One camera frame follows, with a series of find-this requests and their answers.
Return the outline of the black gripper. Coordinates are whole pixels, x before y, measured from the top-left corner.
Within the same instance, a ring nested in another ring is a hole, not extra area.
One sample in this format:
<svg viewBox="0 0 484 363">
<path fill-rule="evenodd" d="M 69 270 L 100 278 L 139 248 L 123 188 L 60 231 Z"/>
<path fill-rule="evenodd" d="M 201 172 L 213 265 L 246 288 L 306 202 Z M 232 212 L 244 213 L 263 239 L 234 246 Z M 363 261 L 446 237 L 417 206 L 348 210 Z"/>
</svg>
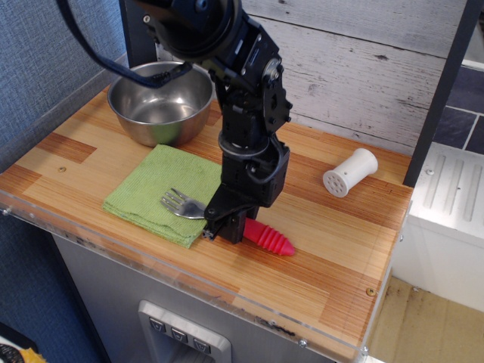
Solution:
<svg viewBox="0 0 484 363">
<path fill-rule="evenodd" d="M 281 193 L 290 159 L 290 149 L 277 138 L 269 138 L 261 150 L 220 143 L 221 183 L 209 202 L 205 217 L 219 223 L 215 231 L 206 225 L 202 236 L 222 237 L 232 244 L 242 241 L 246 219 L 255 219 L 259 208 L 269 208 Z"/>
</svg>

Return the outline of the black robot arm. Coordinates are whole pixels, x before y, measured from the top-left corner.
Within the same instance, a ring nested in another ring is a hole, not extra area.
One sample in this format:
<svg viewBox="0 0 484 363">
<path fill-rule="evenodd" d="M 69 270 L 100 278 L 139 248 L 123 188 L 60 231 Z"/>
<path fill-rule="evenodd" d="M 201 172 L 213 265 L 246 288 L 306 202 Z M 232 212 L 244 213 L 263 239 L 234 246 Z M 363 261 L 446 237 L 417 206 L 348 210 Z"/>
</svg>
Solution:
<svg viewBox="0 0 484 363">
<path fill-rule="evenodd" d="M 277 131 L 290 121 L 278 46 L 239 1 L 142 1 L 149 27 L 177 58 L 210 75 L 222 110 L 221 183 L 207 237 L 242 240 L 246 220 L 281 193 L 290 158 Z"/>
</svg>

